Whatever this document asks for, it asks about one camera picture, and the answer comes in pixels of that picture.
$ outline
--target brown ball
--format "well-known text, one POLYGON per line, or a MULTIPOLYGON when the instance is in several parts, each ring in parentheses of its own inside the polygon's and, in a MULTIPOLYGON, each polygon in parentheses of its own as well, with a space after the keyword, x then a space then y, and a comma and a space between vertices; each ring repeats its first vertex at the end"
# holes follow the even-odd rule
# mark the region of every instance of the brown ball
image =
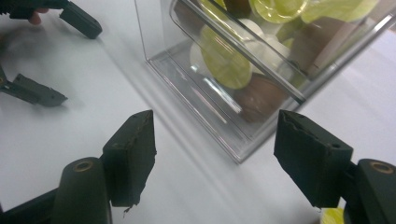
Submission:
MULTIPOLYGON (((196 6, 199 6, 198 0, 191 0, 196 6)), ((178 24, 188 35, 199 36, 201 28, 205 25, 203 19, 199 18, 191 8, 178 0, 173 10, 176 13, 178 24)))
POLYGON ((267 121, 287 97, 273 81, 258 74, 253 74, 250 83, 233 96, 242 107, 241 117, 247 122, 267 121))

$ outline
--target black mechanical part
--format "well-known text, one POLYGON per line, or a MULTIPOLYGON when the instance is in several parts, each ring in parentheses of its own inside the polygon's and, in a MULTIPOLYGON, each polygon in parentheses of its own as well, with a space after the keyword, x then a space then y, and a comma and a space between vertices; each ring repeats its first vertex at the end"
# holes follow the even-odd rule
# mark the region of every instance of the black mechanical part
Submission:
POLYGON ((356 183, 370 223, 396 223, 396 167, 360 160, 356 183))
POLYGON ((64 167, 51 224, 111 223, 102 161, 85 158, 64 167))
POLYGON ((50 224, 56 190, 0 214, 2 224, 50 224))
POLYGON ((43 106, 61 105, 67 97, 49 87, 41 85, 32 79, 18 74, 13 82, 7 80, 6 74, 0 66, 0 91, 17 97, 32 105, 43 106))
POLYGON ((336 180, 347 169, 352 151, 312 120, 279 112, 274 155, 313 206, 338 205, 336 180))
POLYGON ((105 144, 101 159, 113 206, 132 207, 140 202, 156 153, 151 110, 128 118, 105 144))
POLYGON ((2 0, 0 14, 9 13, 11 19, 28 20, 38 8, 63 9, 60 18, 90 39, 102 33, 99 22, 67 0, 2 0))
POLYGON ((346 200, 346 224, 396 224, 396 167, 371 159, 350 161, 353 148, 311 119, 279 112, 275 156, 313 206, 346 200))
POLYGON ((137 113, 110 138, 100 159, 68 164, 59 188, 5 213, 0 211, 0 223, 110 224, 109 201, 129 208, 138 204, 156 154, 153 112, 137 113))

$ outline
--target white table surface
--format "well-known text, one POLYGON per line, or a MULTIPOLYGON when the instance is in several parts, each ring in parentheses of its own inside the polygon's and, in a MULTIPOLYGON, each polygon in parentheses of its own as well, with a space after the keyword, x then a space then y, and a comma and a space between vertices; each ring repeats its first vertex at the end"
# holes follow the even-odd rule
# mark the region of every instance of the white table surface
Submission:
MULTIPOLYGON (((59 107, 0 94, 0 203, 8 210, 57 188, 62 169, 99 157, 132 114, 153 109, 158 154, 141 202, 114 223, 317 223, 320 213, 273 156, 274 137, 235 164, 145 64, 134 1, 76 0, 102 24, 84 38, 52 10, 40 26, 0 17, 15 36, 0 55, 65 94, 59 107)), ((300 113, 355 148, 353 161, 396 164, 396 34, 386 32, 300 113)))

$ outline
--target yellow plastic coin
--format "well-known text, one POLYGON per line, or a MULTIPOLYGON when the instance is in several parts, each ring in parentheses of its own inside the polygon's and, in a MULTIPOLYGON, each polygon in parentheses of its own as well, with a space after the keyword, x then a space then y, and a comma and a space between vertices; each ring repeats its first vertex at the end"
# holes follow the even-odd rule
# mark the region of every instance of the yellow plastic coin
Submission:
POLYGON ((251 64, 242 54, 205 26, 201 31, 201 53, 216 81, 237 90, 246 87, 251 79, 251 64))
POLYGON ((367 16, 378 0, 317 0, 312 1, 301 18, 305 23, 331 17, 340 21, 356 21, 367 16))
POLYGON ((283 44, 286 48, 291 49, 291 45, 293 45, 293 41, 294 41, 294 38, 289 38, 289 39, 283 41, 282 44, 283 44))
POLYGON ((344 224, 344 209, 327 208, 324 211, 321 224, 344 224))
POLYGON ((253 11, 273 23, 294 20, 307 5, 308 0, 250 0, 253 11))
MULTIPOLYGON (((227 9, 223 0, 214 0, 219 6, 224 9, 227 9)), ((223 21, 226 20, 227 17, 212 4, 209 0, 199 0, 199 4, 201 9, 209 16, 212 20, 215 21, 223 21)))

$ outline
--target human finger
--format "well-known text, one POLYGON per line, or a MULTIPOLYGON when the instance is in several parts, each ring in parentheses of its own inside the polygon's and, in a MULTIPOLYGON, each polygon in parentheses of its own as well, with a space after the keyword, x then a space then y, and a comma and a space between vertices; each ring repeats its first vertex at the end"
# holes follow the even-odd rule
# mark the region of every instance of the human finger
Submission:
POLYGON ((38 8, 35 10, 38 13, 47 13, 49 11, 48 8, 38 8))
POLYGON ((33 16, 29 19, 29 22, 32 23, 33 25, 38 25, 41 23, 40 16, 38 15, 38 12, 34 12, 33 16))

